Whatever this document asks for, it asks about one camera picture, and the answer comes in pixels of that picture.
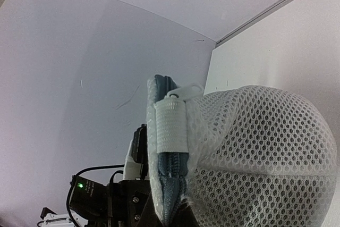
mesh laundry bag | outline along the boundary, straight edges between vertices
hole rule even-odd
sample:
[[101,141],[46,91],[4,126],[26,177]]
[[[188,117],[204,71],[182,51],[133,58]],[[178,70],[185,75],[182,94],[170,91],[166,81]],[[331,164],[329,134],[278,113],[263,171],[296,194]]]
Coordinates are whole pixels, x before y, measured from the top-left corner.
[[[155,102],[154,79],[148,88],[150,183],[161,221],[168,203],[157,154],[166,134],[167,143],[187,142],[181,196],[191,202],[200,226],[321,226],[335,189],[337,151],[326,121],[308,100],[262,86],[190,97],[183,87],[159,101],[171,106],[164,110]],[[172,121],[159,121],[162,115]],[[165,151],[186,152],[178,148]]]

wire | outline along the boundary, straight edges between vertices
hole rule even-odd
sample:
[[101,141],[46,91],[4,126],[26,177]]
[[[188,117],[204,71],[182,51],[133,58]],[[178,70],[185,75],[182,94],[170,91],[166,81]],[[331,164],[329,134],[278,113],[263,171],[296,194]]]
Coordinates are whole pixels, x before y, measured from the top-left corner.
[[43,220],[43,221],[40,221],[40,222],[37,223],[37,227],[41,227],[40,224],[41,224],[41,223],[44,223],[44,222],[50,223],[50,222],[65,221],[65,220],[69,220],[69,221],[70,221],[70,219],[68,219],[68,218],[66,218],[66,217],[64,217],[64,218],[56,218],[56,219]]
[[73,217],[73,215],[71,213],[71,209],[70,209],[70,199],[71,199],[72,190],[73,190],[74,185],[75,185],[76,177],[80,176],[82,173],[85,173],[85,172],[88,172],[88,171],[92,171],[92,170],[117,169],[119,167],[124,167],[124,164],[121,164],[121,165],[109,165],[109,166],[98,166],[98,167],[88,167],[87,169],[83,169],[83,170],[79,171],[76,175],[74,175],[72,177],[71,187],[69,189],[69,193],[67,194],[67,198],[66,198],[66,210],[67,210],[67,213],[70,216],[70,219],[71,219],[72,223],[75,225],[75,227],[81,227],[78,224],[78,222],[74,219],[74,217]]
[[111,176],[111,178],[110,178],[110,184],[113,183],[116,174],[124,174],[124,172],[123,172],[122,170],[117,170],[117,171]]

white zipper pull tab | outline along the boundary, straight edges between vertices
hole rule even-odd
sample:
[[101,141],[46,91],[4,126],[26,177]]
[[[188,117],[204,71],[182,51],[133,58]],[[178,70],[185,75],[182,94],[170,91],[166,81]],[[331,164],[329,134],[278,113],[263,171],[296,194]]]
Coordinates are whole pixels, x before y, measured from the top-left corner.
[[171,97],[175,96],[183,101],[189,100],[191,98],[195,98],[203,95],[203,87],[197,83],[192,83],[188,86],[180,87],[174,90],[169,91],[166,96]]

white mesh bag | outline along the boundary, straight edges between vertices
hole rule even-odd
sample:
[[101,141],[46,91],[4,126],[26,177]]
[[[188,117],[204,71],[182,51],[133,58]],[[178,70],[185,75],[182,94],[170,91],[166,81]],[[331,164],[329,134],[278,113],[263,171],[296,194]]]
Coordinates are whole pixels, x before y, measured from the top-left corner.
[[[175,130],[157,126],[153,80],[148,87],[150,182],[162,220],[157,132],[172,138]],[[322,225],[335,189],[337,151],[326,121],[307,99],[246,86],[183,101],[185,196],[200,226]]]

